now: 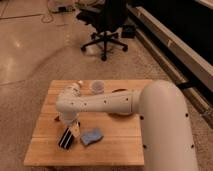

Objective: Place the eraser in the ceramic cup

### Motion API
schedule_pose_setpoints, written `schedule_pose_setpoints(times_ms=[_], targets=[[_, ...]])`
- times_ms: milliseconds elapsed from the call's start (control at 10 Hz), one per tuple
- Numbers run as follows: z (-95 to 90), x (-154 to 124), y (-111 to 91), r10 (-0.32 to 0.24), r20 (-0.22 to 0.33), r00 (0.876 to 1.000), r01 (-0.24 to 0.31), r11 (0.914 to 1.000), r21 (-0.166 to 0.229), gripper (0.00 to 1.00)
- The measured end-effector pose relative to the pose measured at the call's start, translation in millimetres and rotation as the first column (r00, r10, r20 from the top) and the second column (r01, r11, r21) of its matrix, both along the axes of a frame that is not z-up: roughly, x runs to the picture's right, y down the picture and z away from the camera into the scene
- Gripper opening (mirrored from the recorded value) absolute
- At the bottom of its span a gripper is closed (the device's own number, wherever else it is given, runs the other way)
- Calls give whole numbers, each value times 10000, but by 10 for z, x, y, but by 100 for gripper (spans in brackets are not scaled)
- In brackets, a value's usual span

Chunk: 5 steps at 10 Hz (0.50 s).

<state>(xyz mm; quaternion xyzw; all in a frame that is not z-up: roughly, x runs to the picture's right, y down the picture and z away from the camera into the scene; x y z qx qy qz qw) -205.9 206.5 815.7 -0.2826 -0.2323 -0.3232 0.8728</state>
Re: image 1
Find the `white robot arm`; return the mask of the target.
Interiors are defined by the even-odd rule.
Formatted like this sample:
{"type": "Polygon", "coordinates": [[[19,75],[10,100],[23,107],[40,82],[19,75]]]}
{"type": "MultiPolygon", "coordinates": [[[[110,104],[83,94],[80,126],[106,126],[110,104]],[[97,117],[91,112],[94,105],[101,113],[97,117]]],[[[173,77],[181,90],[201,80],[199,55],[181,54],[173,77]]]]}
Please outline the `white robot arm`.
{"type": "Polygon", "coordinates": [[[187,104],[171,82],[156,80],[141,89],[89,96],[70,88],[58,96],[56,110],[68,116],[140,114],[146,171],[199,171],[187,104]]]}

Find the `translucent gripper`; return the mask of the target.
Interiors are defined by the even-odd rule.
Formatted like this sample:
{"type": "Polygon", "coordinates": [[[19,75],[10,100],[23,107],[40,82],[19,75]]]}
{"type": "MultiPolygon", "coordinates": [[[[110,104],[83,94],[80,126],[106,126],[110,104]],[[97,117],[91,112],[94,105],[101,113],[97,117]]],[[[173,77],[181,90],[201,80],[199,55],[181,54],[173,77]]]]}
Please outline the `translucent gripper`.
{"type": "Polygon", "coordinates": [[[79,122],[73,123],[77,119],[78,119],[78,114],[75,112],[72,112],[69,114],[65,114],[65,113],[60,114],[60,120],[65,126],[67,127],[70,126],[70,131],[74,137],[78,137],[80,135],[80,123],[79,122]]]}

